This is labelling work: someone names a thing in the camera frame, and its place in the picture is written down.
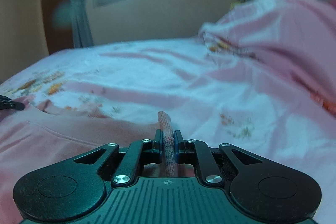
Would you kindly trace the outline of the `pink long sleeve sweater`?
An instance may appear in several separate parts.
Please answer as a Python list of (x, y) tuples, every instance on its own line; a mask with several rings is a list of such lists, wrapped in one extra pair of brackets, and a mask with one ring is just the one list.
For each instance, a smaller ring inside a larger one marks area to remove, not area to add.
[(25, 174), (88, 152), (106, 143), (122, 147), (152, 138), (165, 126), (155, 114), (149, 123), (105, 116), (99, 109), (74, 111), (48, 102), (23, 111), (1, 111), (1, 223), (20, 223), (13, 200), (15, 183)]

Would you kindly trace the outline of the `floral pink bed sheet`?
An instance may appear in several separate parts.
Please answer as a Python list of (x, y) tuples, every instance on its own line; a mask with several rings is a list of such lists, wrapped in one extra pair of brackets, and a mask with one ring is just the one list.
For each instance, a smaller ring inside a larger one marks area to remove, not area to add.
[(335, 118), (260, 62), (193, 39), (111, 44), (46, 57), (1, 94), (133, 123), (163, 111), (186, 139), (231, 143), (312, 176), (322, 189), (315, 220), (335, 223)]

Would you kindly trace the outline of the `brown wooden door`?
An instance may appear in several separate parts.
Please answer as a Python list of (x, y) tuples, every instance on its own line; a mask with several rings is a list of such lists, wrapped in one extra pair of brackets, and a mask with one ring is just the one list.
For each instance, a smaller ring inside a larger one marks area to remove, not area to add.
[(41, 0), (49, 54), (74, 47), (70, 0)]

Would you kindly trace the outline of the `pink blanket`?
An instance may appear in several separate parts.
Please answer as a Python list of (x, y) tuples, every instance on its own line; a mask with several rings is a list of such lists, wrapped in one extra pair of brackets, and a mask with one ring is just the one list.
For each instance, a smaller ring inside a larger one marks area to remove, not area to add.
[(205, 42), (252, 57), (309, 91), (335, 115), (335, 7), (318, 0), (255, 0), (199, 30)]

